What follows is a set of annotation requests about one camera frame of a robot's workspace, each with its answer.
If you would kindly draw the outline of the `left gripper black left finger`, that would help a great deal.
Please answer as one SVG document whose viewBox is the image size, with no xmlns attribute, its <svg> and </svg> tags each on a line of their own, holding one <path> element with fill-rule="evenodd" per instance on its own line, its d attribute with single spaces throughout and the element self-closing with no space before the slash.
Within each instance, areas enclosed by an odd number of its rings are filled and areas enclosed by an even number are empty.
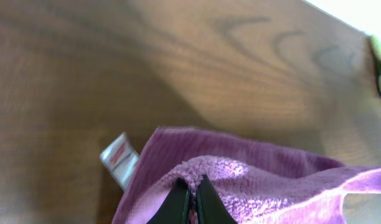
<svg viewBox="0 0 381 224">
<path fill-rule="evenodd" d="M 177 179 L 159 210 L 147 224 L 187 224 L 191 192 L 182 179 Z"/>
</svg>

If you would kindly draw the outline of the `purple microfibre cloth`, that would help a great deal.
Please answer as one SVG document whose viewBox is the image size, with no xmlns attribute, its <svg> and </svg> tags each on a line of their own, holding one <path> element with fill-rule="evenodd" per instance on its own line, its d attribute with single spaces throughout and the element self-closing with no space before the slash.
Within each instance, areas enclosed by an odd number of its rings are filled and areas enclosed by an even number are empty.
<svg viewBox="0 0 381 224">
<path fill-rule="evenodd" d="M 177 179 L 207 176 L 237 223 L 344 223 L 347 194 L 381 194 L 381 167 L 349 167 L 299 149 L 196 128 L 149 138 L 113 218 L 146 223 Z"/>
</svg>

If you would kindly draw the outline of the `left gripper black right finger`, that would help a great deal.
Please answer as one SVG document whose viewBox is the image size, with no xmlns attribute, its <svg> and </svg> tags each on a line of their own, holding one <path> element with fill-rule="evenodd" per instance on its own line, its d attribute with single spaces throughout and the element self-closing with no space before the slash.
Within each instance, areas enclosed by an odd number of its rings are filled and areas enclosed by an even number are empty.
<svg viewBox="0 0 381 224">
<path fill-rule="evenodd" d="M 202 176 L 196 190 L 196 212 L 198 224 L 237 224 L 207 175 Z"/>
</svg>

